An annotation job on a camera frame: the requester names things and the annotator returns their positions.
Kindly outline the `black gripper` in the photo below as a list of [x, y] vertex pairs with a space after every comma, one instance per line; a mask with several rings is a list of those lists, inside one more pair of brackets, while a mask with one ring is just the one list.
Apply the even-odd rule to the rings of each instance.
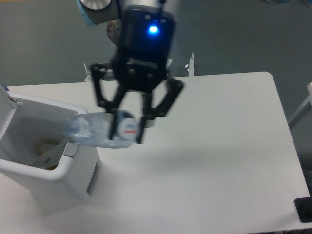
[[110, 64], [90, 65], [97, 104], [111, 115], [110, 140], [117, 129], [117, 111], [127, 90], [143, 92], [142, 117], [136, 138], [136, 142], [141, 144], [144, 129], [155, 118], [166, 117], [184, 88], [182, 81], [168, 78], [166, 95], [159, 105], [152, 107], [153, 89], [167, 76], [166, 62], [175, 26], [174, 16], [156, 7], [128, 5], [123, 9], [120, 41], [111, 60], [119, 83], [112, 101], [105, 98], [100, 84]]

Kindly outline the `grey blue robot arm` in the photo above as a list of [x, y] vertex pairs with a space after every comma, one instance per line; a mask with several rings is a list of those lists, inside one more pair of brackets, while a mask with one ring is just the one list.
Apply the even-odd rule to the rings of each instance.
[[125, 94], [142, 94], [142, 117], [136, 142], [157, 117], [165, 117], [184, 87], [166, 64], [176, 28], [176, 0], [79, 0], [86, 24], [120, 20], [117, 51], [109, 63], [90, 65], [97, 104], [112, 115], [109, 139]]

